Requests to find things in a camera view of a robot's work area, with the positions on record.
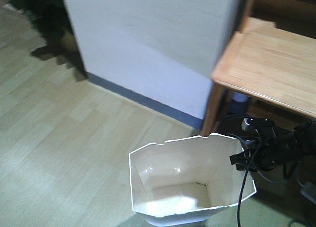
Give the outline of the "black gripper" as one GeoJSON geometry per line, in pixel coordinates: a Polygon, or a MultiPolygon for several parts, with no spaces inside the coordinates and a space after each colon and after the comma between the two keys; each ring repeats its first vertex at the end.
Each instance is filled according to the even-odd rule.
{"type": "Polygon", "coordinates": [[[230,156],[230,162],[236,170],[245,171],[249,168],[252,172],[271,171],[279,166],[286,166],[296,161],[296,135],[290,132],[276,136],[263,145],[263,136],[230,136],[239,139],[243,151],[230,156]]]}

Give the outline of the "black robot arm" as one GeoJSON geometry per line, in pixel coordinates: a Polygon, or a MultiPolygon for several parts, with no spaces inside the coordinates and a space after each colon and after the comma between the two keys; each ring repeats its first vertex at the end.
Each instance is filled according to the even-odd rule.
{"type": "Polygon", "coordinates": [[[244,131],[255,132],[259,139],[255,145],[239,154],[230,156],[230,162],[238,171],[247,167],[251,171],[270,171],[278,166],[316,154],[316,121],[298,125],[293,132],[278,136],[275,123],[267,118],[245,118],[241,124],[244,131]]]}

